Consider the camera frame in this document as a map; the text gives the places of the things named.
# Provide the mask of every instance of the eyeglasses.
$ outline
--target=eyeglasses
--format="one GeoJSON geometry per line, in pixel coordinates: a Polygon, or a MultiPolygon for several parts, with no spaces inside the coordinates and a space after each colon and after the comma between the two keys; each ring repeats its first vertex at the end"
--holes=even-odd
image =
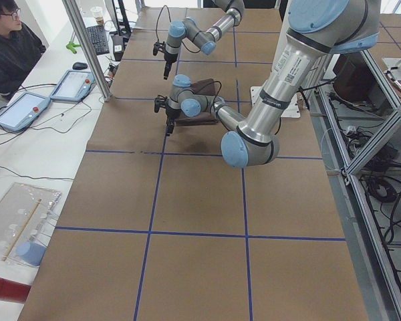
{"type": "Polygon", "coordinates": [[[17,8],[14,12],[12,12],[12,13],[0,13],[0,15],[10,15],[11,17],[12,17],[12,19],[14,20],[14,21],[16,21],[16,19],[18,18],[18,17],[21,17],[21,9],[20,8],[17,8]]]}

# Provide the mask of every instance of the red cylinder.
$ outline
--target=red cylinder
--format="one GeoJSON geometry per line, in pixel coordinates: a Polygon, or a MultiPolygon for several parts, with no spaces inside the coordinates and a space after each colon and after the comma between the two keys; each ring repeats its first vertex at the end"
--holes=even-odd
{"type": "Polygon", "coordinates": [[[0,300],[25,303],[31,286],[0,278],[0,300]]]}

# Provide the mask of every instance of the white desk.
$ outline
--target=white desk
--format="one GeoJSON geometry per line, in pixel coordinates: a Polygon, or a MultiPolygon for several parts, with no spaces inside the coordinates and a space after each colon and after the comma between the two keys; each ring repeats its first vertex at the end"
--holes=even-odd
{"type": "MultiPolygon", "coordinates": [[[[47,51],[38,61],[36,67],[24,81],[23,86],[52,83],[56,84],[64,72],[71,69],[74,62],[86,62],[83,51],[77,47],[77,54],[73,54],[65,46],[72,35],[72,27],[67,24],[47,51]]],[[[99,56],[100,65],[106,71],[111,54],[99,56]]],[[[32,88],[31,92],[48,96],[53,87],[32,88]]],[[[74,178],[80,161],[84,155],[86,143],[94,129],[100,114],[103,100],[98,88],[94,88],[91,94],[84,100],[92,111],[78,120],[74,127],[66,134],[60,134],[51,129],[27,130],[22,135],[0,146],[0,166],[7,167],[20,175],[32,177],[70,177],[74,178]]],[[[66,131],[74,121],[86,114],[90,109],[84,104],[65,112],[74,104],[53,102],[49,108],[33,123],[32,126],[55,116],[62,114],[49,122],[39,126],[53,127],[60,131],[66,131]]],[[[6,141],[14,134],[0,136],[0,142],[6,141]]],[[[54,211],[60,213],[72,185],[71,181],[62,180],[32,180],[18,177],[5,169],[0,169],[0,199],[9,190],[14,182],[26,183],[62,192],[54,211]]],[[[34,267],[9,264],[0,261],[0,277],[15,280],[17,282],[31,284],[37,273],[34,267]]],[[[18,319],[22,304],[0,301],[0,321],[12,321],[18,319]]]]}

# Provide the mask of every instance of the light blue joint cap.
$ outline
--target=light blue joint cap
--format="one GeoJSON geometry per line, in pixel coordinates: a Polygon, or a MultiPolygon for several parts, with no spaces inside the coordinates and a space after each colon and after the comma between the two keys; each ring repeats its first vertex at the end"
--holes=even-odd
{"type": "Polygon", "coordinates": [[[368,37],[355,41],[343,43],[332,47],[331,54],[349,54],[351,52],[361,51],[373,47],[379,39],[379,33],[369,35],[368,37]]]}
{"type": "Polygon", "coordinates": [[[227,132],[221,139],[221,153],[226,163],[243,169],[248,165],[248,150],[237,132],[227,132]]]}
{"type": "Polygon", "coordinates": [[[195,117],[201,112],[201,104],[194,98],[187,98],[182,101],[181,110],[186,116],[195,117]]]}
{"type": "Polygon", "coordinates": [[[209,55],[211,52],[214,51],[215,47],[216,47],[216,43],[213,41],[208,41],[206,44],[204,44],[201,47],[201,51],[205,54],[205,55],[209,55]]]}
{"type": "Polygon", "coordinates": [[[188,76],[179,74],[174,77],[172,84],[177,87],[187,88],[192,85],[192,81],[188,76]]]}
{"type": "Polygon", "coordinates": [[[348,6],[349,0],[296,0],[288,10],[288,22],[299,33],[319,31],[333,23],[348,6]]]}
{"type": "Polygon", "coordinates": [[[180,38],[186,34],[186,26],[182,21],[173,21],[169,26],[169,35],[174,38],[180,38]]]}

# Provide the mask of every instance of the cup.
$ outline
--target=cup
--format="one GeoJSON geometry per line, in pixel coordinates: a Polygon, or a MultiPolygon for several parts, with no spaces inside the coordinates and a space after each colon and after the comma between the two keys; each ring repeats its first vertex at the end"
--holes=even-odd
{"type": "Polygon", "coordinates": [[[39,266],[43,259],[43,255],[45,255],[45,251],[46,247],[27,241],[17,247],[16,254],[27,263],[39,266]]]}
{"type": "Polygon", "coordinates": [[[0,278],[0,300],[25,303],[31,286],[0,278]]]}
{"type": "Polygon", "coordinates": [[[91,13],[94,16],[98,25],[104,25],[104,15],[102,13],[102,7],[92,7],[91,13]]]}

